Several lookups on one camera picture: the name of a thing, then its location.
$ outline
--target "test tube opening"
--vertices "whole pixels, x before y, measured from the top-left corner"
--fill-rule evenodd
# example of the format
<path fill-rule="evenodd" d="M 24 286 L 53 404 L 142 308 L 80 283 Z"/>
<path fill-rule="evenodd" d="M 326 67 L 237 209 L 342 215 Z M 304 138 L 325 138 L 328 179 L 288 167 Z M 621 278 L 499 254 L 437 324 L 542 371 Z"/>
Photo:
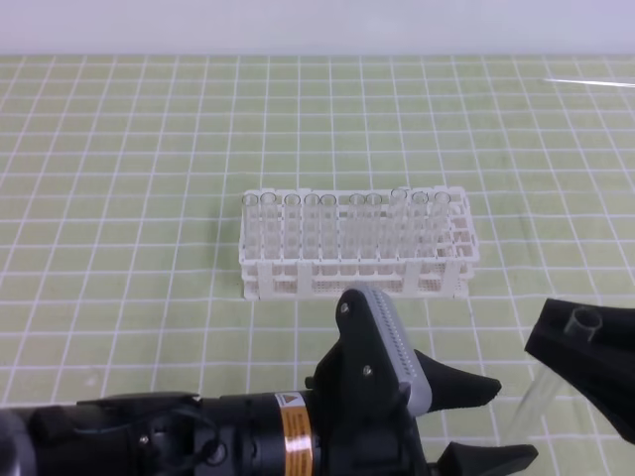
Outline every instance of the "test tube opening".
<path fill-rule="evenodd" d="M 364 203 L 366 203 L 366 197 L 361 193 L 354 193 L 348 199 L 349 205 L 363 205 Z"/>
<path fill-rule="evenodd" d="M 405 200 L 408 193 L 403 188 L 393 188 L 390 192 L 390 198 L 396 201 Z"/>
<path fill-rule="evenodd" d="M 300 204 L 300 197 L 294 193 L 285 196 L 285 205 L 295 206 Z"/>
<path fill-rule="evenodd" d="M 379 193 L 368 193 L 366 203 L 369 205 L 381 205 L 381 195 Z"/>
<path fill-rule="evenodd" d="M 316 206 L 319 204 L 319 196 L 315 193 L 309 193 L 305 196 L 305 205 Z"/>
<path fill-rule="evenodd" d="M 247 193 L 242 197 L 242 204 L 245 206 L 254 206 L 258 204 L 258 195 Z"/>
<path fill-rule="evenodd" d="M 444 191 L 435 193 L 435 203 L 447 204 L 451 201 L 451 197 Z"/>
<path fill-rule="evenodd" d="M 565 334 L 585 342 L 590 342 L 602 327 L 602 315 L 595 309 L 581 305 L 571 312 L 565 326 Z"/>
<path fill-rule="evenodd" d="M 335 195 L 322 195 L 319 199 L 319 203 L 324 206 L 336 206 L 337 198 L 335 198 Z"/>
<path fill-rule="evenodd" d="M 428 200 L 428 194 L 424 191 L 418 191 L 413 194 L 413 203 L 416 203 L 418 205 L 425 205 L 426 203 L 428 203 Z"/>
<path fill-rule="evenodd" d="M 271 191 L 267 191 L 260 195 L 260 202 L 263 205 L 275 205 L 276 204 L 276 194 Z"/>

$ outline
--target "white test tube rack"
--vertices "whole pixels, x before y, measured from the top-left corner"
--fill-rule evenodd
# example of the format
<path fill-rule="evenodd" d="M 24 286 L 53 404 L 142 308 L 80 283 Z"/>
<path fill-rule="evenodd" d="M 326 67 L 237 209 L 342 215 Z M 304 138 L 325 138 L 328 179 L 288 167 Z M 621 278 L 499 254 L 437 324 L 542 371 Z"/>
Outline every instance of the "white test tube rack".
<path fill-rule="evenodd" d="M 467 281 L 474 276 L 472 266 L 478 262 L 478 240 L 474 233 L 474 226 L 469 209 L 469 202 L 462 187 L 436 186 L 434 188 L 413 188 L 407 189 L 407 202 L 416 192 L 427 193 L 429 202 L 429 212 L 432 210 L 435 195 L 439 192 L 447 193 L 450 196 L 447 219 L 442 232 L 439 234 L 439 241 L 433 245 L 431 252 L 430 234 L 432 231 L 424 227 L 419 233 L 418 240 L 421 246 L 413 255 L 412 250 L 407 253 L 408 258 L 400 256 L 399 249 L 396 253 L 390 253 L 391 257 L 382 256 L 382 237 L 386 236 L 385 228 L 394 226 L 393 219 L 387 219 L 389 207 L 389 197 L 392 190 L 312 190 L 302 188 L 298 190 L 272 189 L 247 190 L 244 195 L 254 194 L 258 197 L 264 193 L 275 193 L 277 196 L 278 221 L 280 230 L 280 252 L 277 257 L 266 258 L 265 247 L 266 237 L 264 235 L 264 217 L 261 213 L 260 245 L 259 256 L 248 258 L 246 253 L 246 227 L 245 217 L 240 229 L 239 241 L 239 261 L 241 275 L 244 284 L 244 296 L 249 300 L 271 300 L 271 299 L 315 299 L 315 298 L 338 298 L 341 293 L 355 282 L 371 283 L 394 298 L 465 298 L 467 297 Z M 343 253 L 343 244 L 346 227 L 346 214 L 348 211 L 348 199 L 360 193 L 367 196 L 377 193 L 382 196 L 381 213 L 379 223 L 372 224 L 372 232 L 377 236 L 377 246 L 374 256 L 369 257 L 368 250 L 362 253 L 361 247 L 356 257 L 349 257 Z M 301 200 L 301 223 L 300 226 L 285 226 L 285 196 L 295 194 Z M 300 246 L 298 258 L 285 258 L 285 243 L 290 240 L 285 236 L 288 229 L 299 229 L 301 236 L 291 240 L 297 243 L 306 242 L 304 232 L 304 211 L 305 197 L 315 194 L 320 197 L 334 195 L 337 201 L 335 206 L 335 229 L 336 229 L 336 249 L 335 258 L 327 258 L 322 252 L 321 240 L 319 237 L 320 227 L 317 229 L 317 257 L 306 258 L 303 254 L 303 246 Z M 407 213 L 402 221 L 402 234 L 407 229 Z M 249 229 L 254 229 L 253 220 Z M 328 224 L 328 229 L 332 228 L 332 223 Z M 366 230 L 360 229 L 361 236 Z"/>

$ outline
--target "test tube rack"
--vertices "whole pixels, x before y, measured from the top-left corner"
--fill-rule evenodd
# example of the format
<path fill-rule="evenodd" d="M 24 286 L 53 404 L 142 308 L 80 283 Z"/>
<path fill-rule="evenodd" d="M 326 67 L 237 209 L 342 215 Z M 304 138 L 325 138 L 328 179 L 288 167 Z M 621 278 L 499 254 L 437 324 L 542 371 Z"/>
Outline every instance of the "test tube rack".
<path fill-rule="evenodd" d="M 465 190 L 458 186 L 398 190 L 405 191 L 407 203 L 403 216 L 397 218 L 391 215 L 389 208 L 391 192 L 395 190 L 265 188 L 245 191 L 239 241 L 245 298 L 338 298 L 344 289 L 357 282 L 370 283 L 394 298 L 466 298 L 467 281 L 474 276 L 473 265 L 478 262 L 479 253 Z M 413 220 L 409 215 L 413 206 L 410 200 L 417 192 L 430 198 L 425 208 L 428 222 L 421 229 L 412 228 Z M 432 231 L 430 213 L 434 197 L 440 192 L 449 196 L 449 204 L 441 226 L 437 225 L 438 230 Z M 351 220 L 356 219 L 359 208 L 353 210 L 355 205 L 350 199 L 359 194 L 378 194 L 381 203 L 372 210 L 362 209 L 361 218 L 353 223 Z M 253 199 L 254 195 L 267 196 L 268 203 L 265 205 L 263 200 L 258 200 L 257 204 L 251 204 L 251 210 L 247 210 L 246 198 Z M 285 200 L 289 195 L 292 200 Z M 321 226 L 306 222 L 314 220 L 316 214 L 315 209 L 307 205 L 308 195 L 311 199 L 315 199 L 315 195 L 336 198 L 333 222 L 322 221 Z M 296 207 L 299 216 L 294 216 L 291 209 L 286 210 L 290 205 L 285 201 Z M 293 217 L 294 223 L 285 222 L 289 216 Z M 331 228 L 334 228 L 334 236 L 330 234 Z M 344 252 L 350 244 L 346 240 L 350 238 L 351 230 L 356 230 L 361 240 L 357 242 L 359 249 L 352 256 Z M 399 243 L 387 247 L 382 240 L 391 230 L 400 237 Z M 426 248 L 426 240 L 430 240 L 431 235 L 437 241 L 429 242 L 432 246 Z M 410 248 L 406 252 L 404 240 L 415 243 L 414 251 Z M 326 253 L 330 257 L 325 255 L 328 249 L 335 250 Z M 310 251 L 310 257 L 305 256 L 307 251 Z"/>

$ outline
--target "green grid mat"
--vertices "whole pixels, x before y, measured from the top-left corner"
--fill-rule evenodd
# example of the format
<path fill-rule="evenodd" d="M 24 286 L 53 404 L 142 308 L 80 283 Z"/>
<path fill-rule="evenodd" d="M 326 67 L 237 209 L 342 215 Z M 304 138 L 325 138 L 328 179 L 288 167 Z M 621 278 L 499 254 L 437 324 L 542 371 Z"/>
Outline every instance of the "green grid mat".
<path fill-rule="evenodd" d="M 2 405 L 300 387 L 333 302 L 245 302 L 247 188 L 461 185 L 470 299 L 400 300 L 413 344 L 496 377 L 421 419 L 427 454 L 495 444 L 545 297 L 635 306 L 633 58 L 0 57 Z M 527 474 L 630 475 L 635 450 L 565 389 Z"/>

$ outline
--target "white grid line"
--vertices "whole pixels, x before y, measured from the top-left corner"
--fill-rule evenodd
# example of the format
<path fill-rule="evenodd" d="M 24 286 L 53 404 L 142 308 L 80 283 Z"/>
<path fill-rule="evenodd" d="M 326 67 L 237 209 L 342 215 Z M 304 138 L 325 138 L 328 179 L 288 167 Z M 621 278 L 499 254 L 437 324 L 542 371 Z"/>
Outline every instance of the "white grid line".
<path fill-rule="evenodd" d="M 364 116 L 364 134 L 366 136 L 366 160 L 368 161 L 368 182 L 369 182 L 369 186 L 370 189 L 372 190 L 374 188 L 373 186 L 373 174 L 372 174 L 372 162 L 370 161 L 370 139 L 368 137 L 368 115 L 366 113 L 366 93 L 365 93 L 365 86 L 364 86 L 364 67 L 363 64 L 361 62 L 361 57 L 359 57 L 359 76 L 361 77 L 361 99 L 362 99 L 362 111 L 363 111 L 363 116 Z"/>

